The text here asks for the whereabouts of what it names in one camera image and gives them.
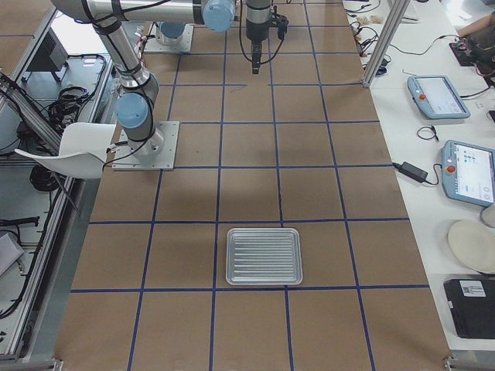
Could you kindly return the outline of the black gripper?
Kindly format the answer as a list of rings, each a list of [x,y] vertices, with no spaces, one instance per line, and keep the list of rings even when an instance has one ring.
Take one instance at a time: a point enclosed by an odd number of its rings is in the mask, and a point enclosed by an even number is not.
[[[289,21],[285,15],[276,11],[248,11],[246,16],[246,37],[251,41],[251,71],[259,74],[261,61],[254,58],[261,55],[262,43],[268,38],[270,28],[276,28],[280,43],[275,53],[282,46],[287,33]]]

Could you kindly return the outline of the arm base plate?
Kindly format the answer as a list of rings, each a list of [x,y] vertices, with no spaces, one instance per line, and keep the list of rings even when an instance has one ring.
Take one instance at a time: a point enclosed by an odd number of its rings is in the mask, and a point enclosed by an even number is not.
[[[179,137],[178,121],[158,121],[155,133],[142,148],[135,151],[140,144],[129,141],[125,131],[121,129],[119,141],[127,141],[118,146],[115,152],[116,161],[111,163],[115,171],[151,171],[174,169],[176,148]]]
[[[147,38],[144,46],[145,53],[168,53],[168,54],[189,54],[193,41],[193,24],[186,24],[183,36],[180,39],[157,39],[157,22],[153,22],[149,27],[151,35]]]

